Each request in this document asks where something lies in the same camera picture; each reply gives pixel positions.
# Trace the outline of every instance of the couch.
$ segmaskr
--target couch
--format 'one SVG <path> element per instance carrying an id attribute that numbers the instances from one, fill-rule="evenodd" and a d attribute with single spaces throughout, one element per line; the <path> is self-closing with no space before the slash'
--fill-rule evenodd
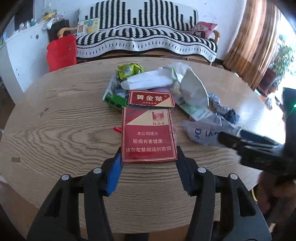
<path id="1" fill-rule="evenodd" d="M 196 9 L 163 0 L 108 0 L 81 7 L 77 57 L 161 51 L 178 56 L 202 56 L 210 64 L 218 51 L 215 39 L 190 35 L 198 22 Z"/>

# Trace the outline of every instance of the metal bolt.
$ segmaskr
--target metal bolt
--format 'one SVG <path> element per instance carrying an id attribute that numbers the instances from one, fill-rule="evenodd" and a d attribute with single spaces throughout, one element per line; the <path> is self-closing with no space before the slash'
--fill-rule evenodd
<path id="1" fill-rule="evenodd" d="M 93 172 L 94 172 L 95 174 L 99 174 L 99 173 L 102 172 L 102 169 L 99 168 L 99 167 L 97 167 L 97 168 L 95 168 L 95 169 L 93 170 Z"/>
<path id="2" fill-rule="evenodd" d="M 65 180 L 68 180 L 69 179 L 69 175 L 68 174 L 64 174 L 62 175 L 62 180 L 65 181 Z"/>
<path id="3" fill-rule="evenodd" d="M 204 167 L 199 167 L 197 171 L 200 173 L 205 173 L 207 170 Z"/>
<path id="4" fill-rule="evenodd" d="M 233 180 L 236 180 L 238 179 L 238 176 L 234 173 L 230 174 L 230 178 L 233 179 Z"/>

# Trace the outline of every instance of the red plastic chair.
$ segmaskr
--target red plastic chair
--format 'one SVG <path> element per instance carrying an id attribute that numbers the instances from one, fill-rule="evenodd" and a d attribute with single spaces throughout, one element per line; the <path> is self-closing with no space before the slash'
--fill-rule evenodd
<path id="1" fill-rule="evenodd" d="M 51 41 L 47 50 L 46 59 L 50 72 L 77 64 L 76 37 L 73 34 Z"/>

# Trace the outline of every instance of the beige triangle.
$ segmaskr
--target beige triangle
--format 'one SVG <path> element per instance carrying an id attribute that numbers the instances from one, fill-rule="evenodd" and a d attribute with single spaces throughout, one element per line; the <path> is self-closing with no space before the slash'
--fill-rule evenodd
<path id="1" fill-rule="evenodd" d="M 158 104 L 155 105 L 155 106 L 173 107 L 170 98 L 167 98 L 166 100 L 161 101 L 160 103 L 158 103 Z"/>
<path id="2" fill-rule="evenodd" d="M 152 119 L 152 112 L 161 113 L 163 112 L 164 120 L 153 120 Z M 157 126 L 157 124 L 162 124 L 164 122 L 165 125 L 169 124 L 168 120 L 168 110 L 167 109 L 160 109 L 160 110 L 147 110 L 137 118 L 133 119 L 127 125 L 137 125 L 137 126 Z"/>

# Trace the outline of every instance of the striped curtain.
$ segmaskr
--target striped curtain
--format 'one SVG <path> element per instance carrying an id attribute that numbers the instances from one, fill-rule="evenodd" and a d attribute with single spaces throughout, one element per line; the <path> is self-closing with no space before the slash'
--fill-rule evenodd
<path id="1" fill-rule="evenodd" d="M 238 35 L 224 66 L 255 90 L 276 49 L 281 12 L 270 0 L 247 0 Z"/>

